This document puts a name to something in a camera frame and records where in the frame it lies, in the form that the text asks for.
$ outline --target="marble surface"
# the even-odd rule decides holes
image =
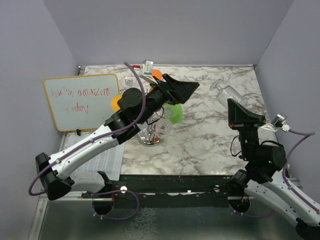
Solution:
[[[223,87],[231,85],[245,97],[246,108],[263,113],[269,119],[253,67],[155,65],[154,69],[177,80],[197,81],[200,87],[183,105],[183,121],[173,126],[173,134],[161,145],[146,147],[136,137],[126,142],[121,174],[233,175],[244,168],[247,162],[230,154],[232,139],[238,131],[229,129],[228,112],[216,100],[218,91],[209,88],[215,80],[223,79]],[[125,89],[124,77],[132,75],[124,65],[87,66],[84,70],[85,75],[103,73],[115,73],[121,91]],[[133,87],[139,87],[137,81]],[[260,141],[275,140],[270,131],[259,129],[258,132]],[[240,151],[238,140],[234,141],[232,150]]]

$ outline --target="yellow whiteboard frame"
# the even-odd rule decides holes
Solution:
[[[47,80],[55,80],[55,79],[73,79],[73,78],[86,78],[86,77],[92,77],[92,76],[105,76],[105,75],[114,75],[115,78],[116,78],[116,84],[118,86],[118,94],[120,94],[120,87],[119,87],[119,80],[118,80],[118,76],[115,74],[115,73],[102,73],[102,74],[91,74],[91,75],[79,75],[79,76],[59,76],[59,77],[48,77],[48,78],[45,78],[43,81],[42,81],[42,85],[43,85],[43,88],[44,88],[44,92],[45,92],[45,96],[46,96],[46,100],[49,104],[49,108],[50,108],[50,111],[51,111],[51,114],[52,114],[52,118],[53,118],[53,121],[54,121],[54,125],[56,127],[56,129],[59,131],[59,132],[72,132],[72,131],[76,131],[77,129],[68,129],[68,130],[61,130],[59,129],[58,125],[57,125],[57,121],[56,121],[56,118],[55,118],[55,114],[54,114],[54,111],[52,109],[52,106],[51,106],[51,103],[50,103],[50,99],[49,99],[49,95],[48,95],[48,92],[47,92],[47,89],[46,89],[46,85],[45,85],[45,81]],[[79,130],[95,130],[97,128],[81,128]]]

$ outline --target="clear glass bottle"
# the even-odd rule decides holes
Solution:
[[[221,79],[216,80],[211,86],[210,91],[218,90],[218,95],[216,99],[219,103],[228,110],[228,99],[233,99],[239,104],[243,105],[245,98],[241,96],[232,86],[226,86],[222,88],[220,86]]]

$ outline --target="purple cable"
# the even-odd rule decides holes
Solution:
[[[272,210],[271,212],[269,212],[269,213],[266,214],[266,215],[262,215],[262,216],[251,216],[251,215],[249,215],[249,214],[236,211],[230,204],[229,204],[229,207],[230,207],[236,214],[239,214],[239,215],[241,215],[241,216],[245,216],[245,217],[251,218],[251,219],[265,219],[265,218],[268,218],[268,217],[270,217],[271,215],[273,215],[273,214],[275,213],[275,211]]]
[[[287,159],[287,162],[286,164],[284,165],[283,167],[283,171],[282,171],[282,177],[283,177],[283,180],[285,181],[286,185],[288,186],[288,188],[290,190],[292,190],[292,192],[295,193],[295,195],[297,195],[302,201],[304,201],[310,208],[312,208],[313,210],[316,211],[317,214],[320,213],[320,209],[317,208],[316,206],[312,205],[304,196],[302,196],[297,190],[295,190],[295,188],[289,183],[287,177],[286,177],[286,170],[287,170],[287,167],[288,167],[288,164],[289,164],[289,158],[292,154],[292,152],[299,146],[299,144],[301,144],[304,140],[306,140],[308,137],[312,136],[312,135],[315,135],[316,133],[315,132],[310,132],[310,133],[303,133],[303,132],[298,132],[298,131],[294,131],[294,130],[291,130],[289,129],[289,132],[293,133],[293,134],[297,134],[297,135],[302,135],[304,136],[303,138],[300,139],[300,141],[298,141],[292,148],[291,150],[288,152],[288,155],[286,157]]]
[[[124,221],[124,220],[128,220],[128,219],[134,217],[135,215],[137,215],[137,213],[139,211],[140,203],[139,203],[138,196],[133,191],[130,191],[130,190],[114,190],[114,191],[99,192],[99,193],[93,193],[92,192],[91,194],[98,196],[98,195],[114,194],[114,193],[120,193],[120,192],[130,193],[130,194],[132,194],[134,196],[134,198],[136,200],[136,208],[135,208],[135,211],[131,215],[126,216],[126,217],[111,217],[111,216],[99,215],[99,214],[96,213],[96,210],[95,210],[94,206],[92,205],[92,211],[94,213],[93,216],[98,216],[100,218],[109,219],[109,220]]]
[[[111,131],[111,132],[108,132],[108,133],[105,133],[105,134],[102,134],[100,136],[96,136],[96,137],[93,137],[92,139],[95,141],[95,140],[99,140],[101,138],[104,138],[104,137],[107,137],[109,135],[113,135],[113,134],[116,134],[116,133],[119,133],[119,132],[122,132],[124,130],[127,130],[129,128],[131,128],[132,126],[134,126],[139,120],[140,118],[142,117],[142,115],[144,114],[144,111],[146,109],[146,93],[145,93],[145,90],[144,90],[144,86],[142,85],[142,82],[138,76],[138,74],[136,73],[136,71],[134,70],[134,68],[129,64],[127,63],[126,61],[124,62],[124,65],[126,65],[130,70],[131,72],[133,73],[133,75],[135,76],[136,80],[138,81],[139,83],[139,86],[141,88],[141,92],[142,92],[142,108],[141,108],[141,111],[138,115],[138,117],[132,122],[130,123],[128,126],[125,126],[123,128],[120,128],[118,130],[114,130],[114,131]],[[91,141],[86,141],[82,144],[80,144],[79,146],[75,147],[74,149],[72,149],[71,151],[67,152],[65,155],[61,156],[58,160],[59,161],[62,161],[63,159],[65,159],[66,157],[70,156],[71,154],[73,154],[74,152],[78,151],[79,149],[83,148],[84,146],[88,145],[88,144],[91,144]],[[40,171],[36,177],[33,179],[33,181],[31,182],[30,184],[30,187],[28,189],[28,193],[30,196],[38,196],[38,195],[41,195],[41,194],[45,194],[46,192],[45,191],[41,191],[41,192],[36,192],[36,193],[33,193],[32,192],[32,188],[34,187],[36,181],[44,174],[44,172],[46,172],[48,169],[50,169],[52,166],[56,165],[57,164],[57,161],[54,161],[52,163],[50,163],[48,166],[46,166],[42,171]]]

